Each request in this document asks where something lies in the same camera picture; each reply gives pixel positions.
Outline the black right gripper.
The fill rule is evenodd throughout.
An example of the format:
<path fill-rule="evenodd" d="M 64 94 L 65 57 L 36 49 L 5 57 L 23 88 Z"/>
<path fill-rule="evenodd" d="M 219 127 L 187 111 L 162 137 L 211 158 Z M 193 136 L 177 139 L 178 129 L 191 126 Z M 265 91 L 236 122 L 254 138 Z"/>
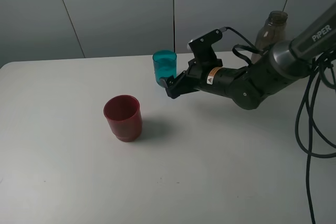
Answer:
<path fill-rule="evenodd" d="M 172 99 L 197 91 L 209 93 L 210 89 L 208 84 L 206 84 L 206 77 L 209 71 L 209 62 L 199 63 L 196 60 L 190 60 L 184 73 L 180 73 L 176 77 L 161 77 L 160 85 L 165 89 L 167 96 Z"/>

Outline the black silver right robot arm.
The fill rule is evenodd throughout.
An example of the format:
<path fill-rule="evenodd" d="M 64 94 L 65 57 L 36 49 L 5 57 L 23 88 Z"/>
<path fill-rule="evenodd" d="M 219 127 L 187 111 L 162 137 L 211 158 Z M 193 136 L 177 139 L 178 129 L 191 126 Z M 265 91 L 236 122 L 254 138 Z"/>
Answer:
<path fill-rule="evenodd" d="M 235 45 L 232 52 L 247 63 L 239 69 L 225 68 L 212 49 L 226 30 L 214 29 L 189 42 L 194 59 L 188 62 L 188 68 L 177 77 L 160 78 L 170 98 L 204 91 L 230 98 L 242 109 L 253 110 L 268 96 L 307 76 L 319 74 L 327 87 L 335 88 L 324 74 L 335 60 L 335 5 L 293 40 L 280 41 L 262 50 Z"/>

